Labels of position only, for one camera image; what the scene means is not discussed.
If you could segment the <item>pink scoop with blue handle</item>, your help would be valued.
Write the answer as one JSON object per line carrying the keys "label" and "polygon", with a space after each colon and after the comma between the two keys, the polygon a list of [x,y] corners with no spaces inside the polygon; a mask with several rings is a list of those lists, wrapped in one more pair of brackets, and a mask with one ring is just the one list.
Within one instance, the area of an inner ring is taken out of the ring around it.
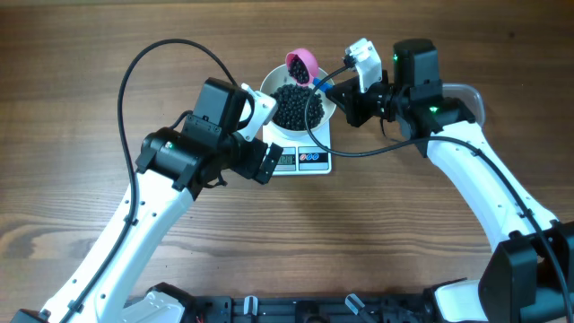
{"label": "pink scoop with blue handle", "polygon": [[318,85],[322,78],[319,76],[319,66],[316,58],[313,54],[307,50],[306,48],[297,48],[294,49],[292,52],[288,53],[285,57],[285,64],[287,70],[289,69],[289,64],[293,60],[295,56],[298,56],[308,68],[309,71],[309,81],[305,84],[298,84],[296,81],[290,76],[290,78],[299,86],[308,87],[310,85]]}

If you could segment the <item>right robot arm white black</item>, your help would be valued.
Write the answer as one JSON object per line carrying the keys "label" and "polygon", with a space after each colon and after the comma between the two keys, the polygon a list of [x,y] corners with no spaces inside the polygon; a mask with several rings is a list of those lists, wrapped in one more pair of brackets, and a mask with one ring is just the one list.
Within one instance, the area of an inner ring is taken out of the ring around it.
{"label": "right robot arm white black", "polygon": [[355,76],[327,97],[348,123],[373,117],[397,122],[404,145],[415,146],[453,183],[491,245],[482,276],[433,287],[440,322],[547,322],[573,318],[573,226],[561,222],[517,181],[488,144],[474,112],[445,93],[438,51],[428,39],[393,47],[388,73],[374,45],[348,47],[344,68]]}

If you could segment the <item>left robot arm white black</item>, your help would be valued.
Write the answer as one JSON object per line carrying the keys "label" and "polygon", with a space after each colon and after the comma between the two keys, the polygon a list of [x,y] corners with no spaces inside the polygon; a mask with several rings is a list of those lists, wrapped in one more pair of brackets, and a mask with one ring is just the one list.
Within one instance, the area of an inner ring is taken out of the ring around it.
{"label": "left robot arm white black", "polygon": [[15,322],[194,322],[195,298],[157,284],[142,300],[129,293],[163,237],[205,188],[230,169],[264,185],[282,148],[257,139],[276,100],[247,84],[210,78],[181,131],[164,127],[143,141],[122,203],[70,279],[39,311]]}

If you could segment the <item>white digital kitchen scale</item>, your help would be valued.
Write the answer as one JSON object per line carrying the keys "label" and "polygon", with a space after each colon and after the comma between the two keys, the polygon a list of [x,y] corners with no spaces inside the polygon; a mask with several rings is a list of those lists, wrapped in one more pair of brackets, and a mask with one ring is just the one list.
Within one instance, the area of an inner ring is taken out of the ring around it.
{"label": "white digital kitchen scale", "polygon": [[263,127],[263,140],[283,149],[274,176],[323,175],[332,170],[331,154],[317,146],[306,131],[291,131],[270,122]]}

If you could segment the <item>black beans in bowl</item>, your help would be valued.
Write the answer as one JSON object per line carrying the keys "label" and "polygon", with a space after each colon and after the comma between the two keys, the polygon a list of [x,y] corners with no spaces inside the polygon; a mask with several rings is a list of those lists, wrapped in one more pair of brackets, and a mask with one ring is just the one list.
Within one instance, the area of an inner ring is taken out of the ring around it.
{"label": "black beans in bowl", "polygon": [[316,127],[325,115],[320,95],[313,94],[308,87],[285,84],[273,92],[271,97],[276,100],[278,107],[273,122],[284,129],[305,130],[305,118],[310,128]]}

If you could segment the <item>white round bowl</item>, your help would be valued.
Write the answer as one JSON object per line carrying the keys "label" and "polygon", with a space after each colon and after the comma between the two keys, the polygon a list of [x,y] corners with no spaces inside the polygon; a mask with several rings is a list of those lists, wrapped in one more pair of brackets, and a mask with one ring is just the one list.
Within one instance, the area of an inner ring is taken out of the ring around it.
{"label": "white round bowl", "polygon": [[[288,75],[288,70],[286,65],[280,65],[276,67],[263,81],[261,85],[261,92],[264,94],[268,94],[271,96],[273,92],[275,92],[279,87],[285,84],[296,84]],[[325,115],[322,117],[321,122],[313,128],[309,129],[316,133],[322,126],[326,125],[330,118],[334,115],[336,105],[326,97],[325,90],[329,85],[332,85],[332,81],[328,81],[324,84],[324,89],[319,89],[314,92],[315,85],[310,85],[308,88],[312,90],[313,94],[319,94],[322,100],[322,104],[325,110]]]}

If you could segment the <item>black beans in scoop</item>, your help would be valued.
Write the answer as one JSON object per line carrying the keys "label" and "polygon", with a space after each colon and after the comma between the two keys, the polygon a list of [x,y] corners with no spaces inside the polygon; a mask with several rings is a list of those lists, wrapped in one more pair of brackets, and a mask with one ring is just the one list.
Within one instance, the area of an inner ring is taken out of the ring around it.
{"label": "black beans in scoop", "polygon": [[298,84],[305,84],[309,81],[308,68],[305,66],[304,62],[298,56],[295,56],[293,58],[293,60],[289,64],[288,71],[289,75]]}

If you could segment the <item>clear plastic food container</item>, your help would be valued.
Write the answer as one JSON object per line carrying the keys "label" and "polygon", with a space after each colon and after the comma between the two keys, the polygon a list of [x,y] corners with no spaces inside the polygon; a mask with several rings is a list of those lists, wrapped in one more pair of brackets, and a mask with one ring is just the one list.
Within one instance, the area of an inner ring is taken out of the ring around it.
{"label": "clear plastic food container", "polygon": [[480,127],[483,127],[485,122],[483,97],[473,86],[462,83],[444,83],[443,95],[460,99],[474,114]]}

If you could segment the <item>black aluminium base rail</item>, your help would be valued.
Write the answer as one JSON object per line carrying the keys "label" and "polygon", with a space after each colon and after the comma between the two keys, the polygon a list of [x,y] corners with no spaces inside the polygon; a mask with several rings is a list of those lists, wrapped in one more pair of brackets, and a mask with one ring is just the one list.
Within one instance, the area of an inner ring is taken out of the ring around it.
{"label": "black aluminium base rail", "polygon": [[386,294],[311,298],[244,298],[199,296],[184,322],[305,323],[305,322],[432,322],[431,302],[421,294]]}

